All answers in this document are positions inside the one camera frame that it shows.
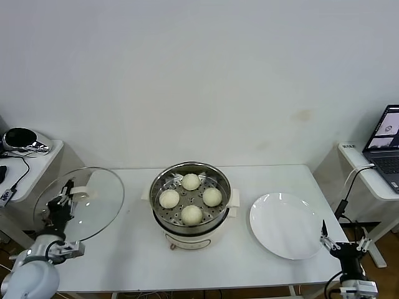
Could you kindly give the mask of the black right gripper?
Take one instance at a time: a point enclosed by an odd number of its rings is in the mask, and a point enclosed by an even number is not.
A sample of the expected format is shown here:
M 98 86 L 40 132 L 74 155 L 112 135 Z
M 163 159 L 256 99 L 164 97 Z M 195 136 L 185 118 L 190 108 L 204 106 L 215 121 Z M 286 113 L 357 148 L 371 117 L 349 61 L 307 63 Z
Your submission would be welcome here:
M 371 238 L 365 227 L 361 227 L 362 235 L 356 243 L 336 243 L 329 237 L 327 225 L 322 221 L 320 243 L 330 252 L 330 254 L 340 261 L 342 273 L 346 276 L 364 276 L 361 266 L 361 259 L 368 250 Z

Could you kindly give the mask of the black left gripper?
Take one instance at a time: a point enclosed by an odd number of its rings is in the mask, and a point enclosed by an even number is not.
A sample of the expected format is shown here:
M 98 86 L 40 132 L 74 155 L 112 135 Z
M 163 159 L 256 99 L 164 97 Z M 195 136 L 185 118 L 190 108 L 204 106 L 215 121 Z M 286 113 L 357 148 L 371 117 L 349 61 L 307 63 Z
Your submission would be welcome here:
M 65 237 L 66 225 L 74 218 L 75 213 L 76 202 L 72 194 L 74 184 L 74 178 L 69 179 L 60 191 L 60 200 L 53 199 L 47 203 L 46 210 L 41 213 L 43 228 L 39 230 L 39 235 Z

